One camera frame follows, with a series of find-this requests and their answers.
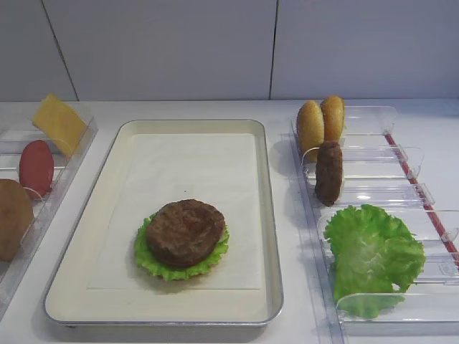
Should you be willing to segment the tan bun half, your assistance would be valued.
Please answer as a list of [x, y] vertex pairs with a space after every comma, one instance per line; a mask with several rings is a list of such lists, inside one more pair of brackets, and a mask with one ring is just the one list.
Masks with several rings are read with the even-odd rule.
[[321, 102], [324, 140], [339, 140], [344, 129], [345, 103], [338, 95], [331, 95]]
[[316, 162], [318, 148], [324, 142], [324, 121], [321, 108], [315, 100], [308, 100], [301, 106], [296, 129], [302, 154], [308, 161]]

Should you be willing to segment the clear acrylic rack left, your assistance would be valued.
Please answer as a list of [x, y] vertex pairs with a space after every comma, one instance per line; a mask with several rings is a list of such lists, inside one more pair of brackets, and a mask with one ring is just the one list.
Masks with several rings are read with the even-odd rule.
[[45, 141], [53, 155], [52, 190], [41, 199], [32, 201], [34, 220], [19, 241], [19, 251], [10, 262], [1, 263], [1, 314], [6, 312], [19, 283], [46, 234], [60, 204], [98, 131], [92, 115], [84, 115], [87, 125], [78, 147], [71, 157], [58, 147], [30, 120], [1, 128], [1, 177], [19, 180], [19, 159], [26, 145], [34, 140]]

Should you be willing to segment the green lettuce under patty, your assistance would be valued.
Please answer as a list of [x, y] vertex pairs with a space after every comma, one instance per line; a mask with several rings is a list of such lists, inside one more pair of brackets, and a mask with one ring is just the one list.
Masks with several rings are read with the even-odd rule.
[[155, 258], [149, 249], [146, 238], [146, 229], [155, 219], [156, 213], [143, 220], [143, 224], [138, 228], [136, 239], [133, 244], [134, 260], [138, 267], [146, 270], [154, 277], [161, 277], [165, 281], [190, 280], [199, 275], [209, 274], [212, 268], [219, 264], [222, 256], [227, 253], [229, 248], [230, 233], [228, 227], [224, 227], [223, 234], [217, 242], [213, 252], [202, 262], [191, 267], [178, 268], [166, 265]]

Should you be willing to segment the clear acrylic rack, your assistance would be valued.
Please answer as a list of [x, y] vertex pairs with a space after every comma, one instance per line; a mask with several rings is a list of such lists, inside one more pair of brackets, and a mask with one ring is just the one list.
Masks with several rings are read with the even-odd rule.
[[19, 180], [19, 159], [26, 145], [34, 140], [45, 141], [53, 155], [52, 190], [41, 199], [32, 201], [34, 220], [19, 241], [19, 251], [10, 262], [1, 263], [1, 314], [6, 312], [19, 283], [46, 234], [60, 204], [98, 131], [92, 115], [84, 115], [87, 125], [78, 147], [71, 157], [58, 147], [30, 120], [1, 128], [1, 177]]
[[[324, 206], [314, 191], [316, 165], [300, 149], [295, 121], [287, 136], [293, 152], [307, 227], [303, 258], [312, 273], [312, 303], [321, 343], [362, 343], [387, 336], [458, 333], [458, 211], [437, 209], [419, 172], [424, 153], [393, 138], [397, 111], [387, 106], [349, 106], [340, 139], [341, 194]], [[401, 219], [422, 243], [425, 264], [405, 292], [333, 296], [334, 256], [323, 233], [349, 206], [378, 206]]]

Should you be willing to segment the green lettuce leaf in rack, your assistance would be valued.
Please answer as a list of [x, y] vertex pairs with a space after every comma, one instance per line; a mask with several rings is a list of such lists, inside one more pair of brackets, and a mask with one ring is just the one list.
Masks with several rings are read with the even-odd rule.
[[351, 316], [372, 319], [394, 307], [423, 271], [423, 244], [380, 207], [338, 210], [323, 234], [334, 255], [333, 298]]

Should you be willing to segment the brown bun half left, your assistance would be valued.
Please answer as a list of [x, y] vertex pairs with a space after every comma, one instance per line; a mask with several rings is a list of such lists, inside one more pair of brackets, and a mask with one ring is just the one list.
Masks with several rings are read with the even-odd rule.
[[10, 262], [34, 219], [31, 200], [20, 183], [1, 179], [1, 261]]

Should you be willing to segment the red tomato slice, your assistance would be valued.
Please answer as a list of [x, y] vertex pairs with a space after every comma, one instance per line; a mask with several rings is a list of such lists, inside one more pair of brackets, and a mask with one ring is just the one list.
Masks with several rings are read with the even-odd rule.
[[31, 199], [40, 199], [50, 190], [54, 174], [51, 150], [43, 140], [34, 140], [24, 150], [19, 162], [19, 182]]

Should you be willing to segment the clear acrylic rack right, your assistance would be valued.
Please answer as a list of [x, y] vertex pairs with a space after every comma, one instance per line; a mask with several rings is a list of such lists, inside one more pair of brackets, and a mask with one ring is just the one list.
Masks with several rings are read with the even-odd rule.
[[[340, 139], [341, 194], [324, 206], [314, 191], [316, 165], [300, 149], [295, 121], [287, 136], [293, 152], [307, 227], [303, 258], [312, 273], [312, 303], [321, 343], [362, 343], [387, 336], [458, 333], [458, 211], [437, 209], [419, 172], [424, 153], [393, 138], [397, 111], [387, 106], [349, 106]], [[425, 264], [405, 292], [333, 296], [334, 256], [323, 233], [349, 206], [378, 206], [401, 219], [422, 243]]]

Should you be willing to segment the brown meat patty on lettuce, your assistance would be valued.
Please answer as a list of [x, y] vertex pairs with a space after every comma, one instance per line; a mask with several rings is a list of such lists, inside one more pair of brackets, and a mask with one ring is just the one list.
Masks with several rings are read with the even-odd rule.
[[146, 228], [152, 255], [170, 267], [185, 268], [205, 260], [225, 229], [223, 214], [211, 204], [184, 199], [163, 206]]

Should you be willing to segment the brown meat patty upright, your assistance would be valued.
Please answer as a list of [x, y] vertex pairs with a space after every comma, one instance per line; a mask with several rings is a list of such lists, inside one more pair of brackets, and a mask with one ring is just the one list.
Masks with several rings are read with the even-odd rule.
[[343, 156], [338, 141], [325, 141], [318, 149], [316, 161], [317, 199], [325, 206], [333, 206], [343, 182]]

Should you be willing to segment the tan bun half front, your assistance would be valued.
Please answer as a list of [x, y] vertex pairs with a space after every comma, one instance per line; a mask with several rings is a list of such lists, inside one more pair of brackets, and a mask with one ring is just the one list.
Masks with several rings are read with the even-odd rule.
[[315, 100], [308, 100], [301, 106], [296, 129], [302, 154], [308, 161], [316, 162], [318, 148], [324, 142], [324, 121], [321, 108]]

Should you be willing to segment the yellow cheese slice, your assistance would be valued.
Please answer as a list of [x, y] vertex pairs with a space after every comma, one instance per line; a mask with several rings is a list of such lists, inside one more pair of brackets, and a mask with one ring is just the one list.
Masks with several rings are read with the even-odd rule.
[[87, 128], [77, 112], [54, 94], [48, 94], [41, 101], [32, 123], [68, 158], [77, 149]]

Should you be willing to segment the white parchment paper sheet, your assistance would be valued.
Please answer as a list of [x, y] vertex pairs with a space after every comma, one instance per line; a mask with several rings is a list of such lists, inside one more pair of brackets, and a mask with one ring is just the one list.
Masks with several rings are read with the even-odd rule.
[[137, 267], [133, 242], [143, 220], [182, 199], [211, 204], [224, 216], [229, 249], [209, 274], [181, 282], [208, 290], [258, 290], [262, 284], [255, 139], [250, 134], [138, 134], [97, 182], [103, 245], [92, 289], [163, 287]]

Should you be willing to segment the cream metal baking tray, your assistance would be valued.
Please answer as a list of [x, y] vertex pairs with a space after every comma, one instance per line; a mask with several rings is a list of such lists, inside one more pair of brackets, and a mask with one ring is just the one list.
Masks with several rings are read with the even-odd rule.
[[[167, 282], [134, 259], [162, 206], [215, 206], [229, 249], [207, 274]], [[283, 307], [265, 129], [256, 120], [123, 124], [44, 299], [66, 325], [263, 326]]]

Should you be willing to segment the tan bun half rear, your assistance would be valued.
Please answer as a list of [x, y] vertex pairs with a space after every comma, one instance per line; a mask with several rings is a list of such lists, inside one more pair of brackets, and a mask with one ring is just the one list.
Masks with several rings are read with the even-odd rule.
[[344, 129], [345, 103], [338, 95], [331, 95], [321, 102], [324, 140], [339, 140]]

